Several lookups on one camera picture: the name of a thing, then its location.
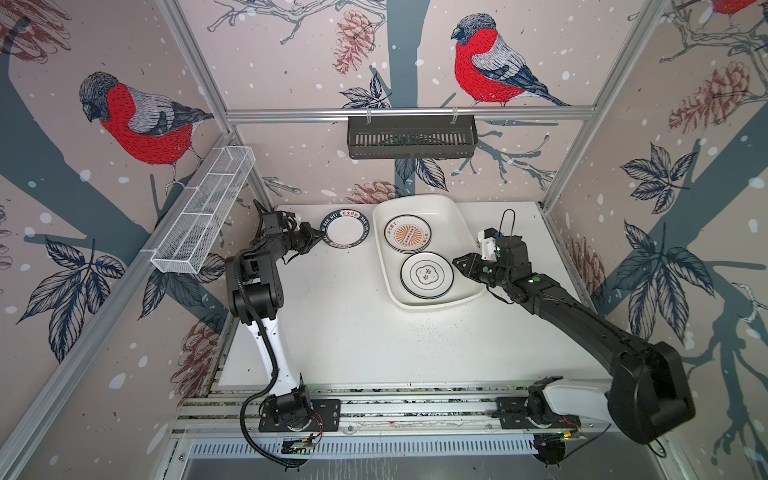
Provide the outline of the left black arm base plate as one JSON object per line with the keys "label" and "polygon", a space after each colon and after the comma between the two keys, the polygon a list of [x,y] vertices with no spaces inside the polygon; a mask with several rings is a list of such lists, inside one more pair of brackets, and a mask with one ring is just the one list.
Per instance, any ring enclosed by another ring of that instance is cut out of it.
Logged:
{"label": "left black arm base plate", "polygon": [[325,433],[337,432],[341,414],[339,399],[311,400],[310,408],[298,407],[290,413],[261,414],[260,433]]}

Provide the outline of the green ring plate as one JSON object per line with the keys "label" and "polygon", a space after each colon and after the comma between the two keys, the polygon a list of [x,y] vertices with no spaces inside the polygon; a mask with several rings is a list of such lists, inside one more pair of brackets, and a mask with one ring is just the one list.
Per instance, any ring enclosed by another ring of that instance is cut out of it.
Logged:
{"label": "green ring plate", "polygon": [[321,224],[323,241],[331,248],[346,250],[363,243],[370,232],[367,217],[358,210],[339,209],[326,215]]}

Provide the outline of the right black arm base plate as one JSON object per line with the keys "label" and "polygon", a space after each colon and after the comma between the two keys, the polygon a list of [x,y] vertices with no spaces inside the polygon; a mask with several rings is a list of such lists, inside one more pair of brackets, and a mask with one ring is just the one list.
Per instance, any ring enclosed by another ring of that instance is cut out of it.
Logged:
{"label": "right black arm base plate", "polygon": [[543,401],[529,397],[497,397],[496,410],[491,414],[503,430],[559,429],[577,430],[581,421],[577,416],[554,413]]}

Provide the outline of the white plate black cloud emblem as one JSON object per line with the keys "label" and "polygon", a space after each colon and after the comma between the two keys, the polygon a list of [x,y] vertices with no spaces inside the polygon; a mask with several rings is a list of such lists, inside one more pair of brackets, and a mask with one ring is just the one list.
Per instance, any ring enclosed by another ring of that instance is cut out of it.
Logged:
{"label": "white plate black cloud emblem", "polygon": [[454,273],[443,256],[424,251],[410,255],[403,262],[400,280],[411,295],[433,300],[443,297],[452,288]]}

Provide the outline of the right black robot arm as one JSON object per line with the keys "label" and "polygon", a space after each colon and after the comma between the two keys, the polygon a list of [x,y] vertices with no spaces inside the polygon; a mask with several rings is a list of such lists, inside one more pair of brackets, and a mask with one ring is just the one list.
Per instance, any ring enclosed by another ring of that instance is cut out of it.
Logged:
{"label": "right black robot arm", "polygon": [[586,417],[610,423],[629,439],[648,444],[695,417],[693,395],[676,349],[619,329],[550,276],[534,272],[520,236],[487,229],[481,248],[479,253],[454,258],[456,270],[488,289],[501,288],[502,302],[519,305],[557,327],[610,376],[607,381],[552,376],[534,383],[527,400],[533,422]]}

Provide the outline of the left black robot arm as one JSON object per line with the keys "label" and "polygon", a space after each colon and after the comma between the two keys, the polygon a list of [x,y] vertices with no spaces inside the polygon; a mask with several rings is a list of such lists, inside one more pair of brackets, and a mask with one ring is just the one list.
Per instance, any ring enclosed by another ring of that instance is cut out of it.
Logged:
{"label": "left black robot arm", "polygon": [[282,338],[278,311],[285,295],[278,263],[309,253],[323,239],[323,232],[299,222],[292,212],[268,210],[254,202],[257,232],[249,246],[225,260],[228,308],[245,325],[256,342],[268,374],[261,415],[277,426],[307,422],[313,415],[310,396],[299,373],[291,368],[288,347]]}

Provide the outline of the orange sunburst plate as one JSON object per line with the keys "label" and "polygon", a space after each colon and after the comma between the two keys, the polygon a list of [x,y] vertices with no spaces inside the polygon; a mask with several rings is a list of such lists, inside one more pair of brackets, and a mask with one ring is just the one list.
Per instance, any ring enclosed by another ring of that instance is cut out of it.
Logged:
{"label": "orange sunburst plate", "polygon": [[423,218],[404,214],[392,218],[385,225],[384,238],[398,252],[417,253],[431,243],[432,229]]}

